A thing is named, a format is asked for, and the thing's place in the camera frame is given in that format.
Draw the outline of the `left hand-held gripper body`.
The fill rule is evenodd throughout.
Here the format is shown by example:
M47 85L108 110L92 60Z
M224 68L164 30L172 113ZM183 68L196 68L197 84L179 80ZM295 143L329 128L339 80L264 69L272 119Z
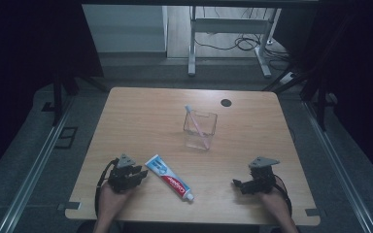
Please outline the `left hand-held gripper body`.
M134 169L135 161L125 153L116 159L108 178L108 184L114 192L119 193L135 186L132 178Z

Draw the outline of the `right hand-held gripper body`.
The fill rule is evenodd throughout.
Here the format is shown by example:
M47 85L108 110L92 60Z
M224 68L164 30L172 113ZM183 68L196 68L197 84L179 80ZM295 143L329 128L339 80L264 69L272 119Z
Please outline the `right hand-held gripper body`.
M279 160L259 156L249 164L253 177L250 181L250 193L268 193L271 191L276 183L272 166L279 163Z

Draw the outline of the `clear plastic cup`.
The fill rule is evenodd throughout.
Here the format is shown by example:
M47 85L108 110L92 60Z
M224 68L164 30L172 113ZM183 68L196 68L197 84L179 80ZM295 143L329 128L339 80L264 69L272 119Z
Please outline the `clear plastic cup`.
M192 110L192 114L198 122L202 132L204 133L209 145L211 146L213 137L216 133L216 126L218 115L213 113L207 113L202 111ZM184 122L184 133L185 133L185 145L189 148L206 150L205 146L189 117L186 113L186 118Z

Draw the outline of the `pink toothbrush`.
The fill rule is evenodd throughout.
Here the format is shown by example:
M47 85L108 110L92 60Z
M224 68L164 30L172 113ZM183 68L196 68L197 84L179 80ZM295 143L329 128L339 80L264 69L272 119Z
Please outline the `pink toothbrush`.
M202 132L202 130L201 130L198 122L196 121L195 117L192 114L192 108L191 108L191 106L190 105L185 105L185 109L186 109L186 112L189 114L189 117L192 120L192 122L193 122L193 124L194 124L194 126L195 126L195 128L196 128L196 130L197 130L197 132L198 132L198 134L199 134L199 136L200 136L200 138L201 138L204 146L205 146L205 149L208 150L210 148L210 145L209 145L209 143L208 143L208 141L207 141L204 133Z

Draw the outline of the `person's left hand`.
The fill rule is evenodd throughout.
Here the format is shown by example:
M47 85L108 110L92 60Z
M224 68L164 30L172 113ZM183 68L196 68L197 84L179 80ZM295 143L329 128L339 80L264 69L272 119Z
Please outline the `person's left hand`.
M133 192L133 189L128 189L116 193L108 183L104 183L98 202L98 220L103 223L112 222Z

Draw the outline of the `person's right hand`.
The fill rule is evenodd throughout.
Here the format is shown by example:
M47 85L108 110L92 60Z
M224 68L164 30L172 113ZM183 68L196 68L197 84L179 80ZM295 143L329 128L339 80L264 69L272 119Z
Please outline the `person's right hand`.
M275 187L269 193L260 192L258 199L267 210L276 219L290 217L288 205L282 193Z

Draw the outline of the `blue red toothpaste tube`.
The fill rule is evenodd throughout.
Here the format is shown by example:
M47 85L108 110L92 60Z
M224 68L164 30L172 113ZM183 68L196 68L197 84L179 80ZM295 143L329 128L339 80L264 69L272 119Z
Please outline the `blue red toothpaste tube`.
M145 165L159 176L173 191L182 199L189 202L194 200L190 187L176 175L170 166L161 158L159 154L154 155Z

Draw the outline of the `black metal stand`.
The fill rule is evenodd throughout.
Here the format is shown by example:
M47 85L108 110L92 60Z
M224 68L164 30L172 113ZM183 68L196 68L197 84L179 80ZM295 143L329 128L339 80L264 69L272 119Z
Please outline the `black metal stand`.
M314 103L316 110L316 122L321 130L325 131L326 127L324 124L325 108L331 106L331 103L326 101L327 94L327 79L320 74L321 68L313 68L312 70L301 72L296 74L287 83L277 87L277 84L295 67L294 64L290 64L284 72L278 76L271 84L266 86L263 91L272 91L276 94L282 93L291 87L305 83L304 87L299 93L299 96L303 101L311 102L313 97L317 95L317 101Z
M62 100L63 92L65 92L67 96L76 96L80 91L76 78L89 83L100 91L108 92L110 90L107 86L96 80L96 78L104 77L102 68L95 68L85 72L72 67L63 67L54 72L52 76L53 101L47 102L42 111L53 112L53 126L56 126L60 122L65 112Z

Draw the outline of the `white panel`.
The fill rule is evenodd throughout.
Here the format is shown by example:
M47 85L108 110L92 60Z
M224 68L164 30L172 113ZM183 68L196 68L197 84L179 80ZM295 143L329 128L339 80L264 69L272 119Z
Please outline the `white panel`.
M166 6L82 4L98 52L166 52Z

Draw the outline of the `dark curtain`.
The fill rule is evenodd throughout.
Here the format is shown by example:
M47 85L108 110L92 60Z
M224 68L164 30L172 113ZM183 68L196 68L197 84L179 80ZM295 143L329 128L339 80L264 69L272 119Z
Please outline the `dark curtain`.
M373 163L373 0L321 0L316 9L283 9L273 38L307 72L301 96L319 88Z
M83 0L0 0L0 159L24 123L35 92L60 79L101 77Z

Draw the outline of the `aluminium floor rail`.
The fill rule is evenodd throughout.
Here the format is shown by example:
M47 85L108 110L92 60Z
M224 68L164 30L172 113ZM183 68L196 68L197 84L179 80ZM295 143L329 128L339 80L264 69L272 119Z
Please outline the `aluminium floor rail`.
M11 205L0 222L0 233L13 233L17 223L26 208L26 205L35 189L37 181L40 179L47 162L54 149L55 143L70 115L71 108L75 102L75 97L67 97L62 107L63 115L55 126L51 128L44 145L38 153L33 165L31 166L26 178L18 189Z
M334 173L356 215L358 223L360 224L364 233L373 233L373 217L371 216L361 195L356 190L355 185L353 184L327 133L319 126L318 118L312 105L308 102L302 102L302 105L308 114L308 119L322 145L324 153L327 156L329 163L331 164Z

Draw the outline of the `white desk frame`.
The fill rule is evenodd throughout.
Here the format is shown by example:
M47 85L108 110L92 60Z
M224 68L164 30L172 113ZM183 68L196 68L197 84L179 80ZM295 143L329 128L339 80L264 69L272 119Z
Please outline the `white desk frame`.
M261 68L263 76L269 79L272 74L264 57L266 45L271 38L271 32L277 16L278 9L272 8L268 18L222 18L222 17L197 17L197 7L189 10L190 43L188 51L187 73L193 77L196 74L195 36L197 33L223 33L223 34L252 34L259 36L259 45L253 49L255 57Z

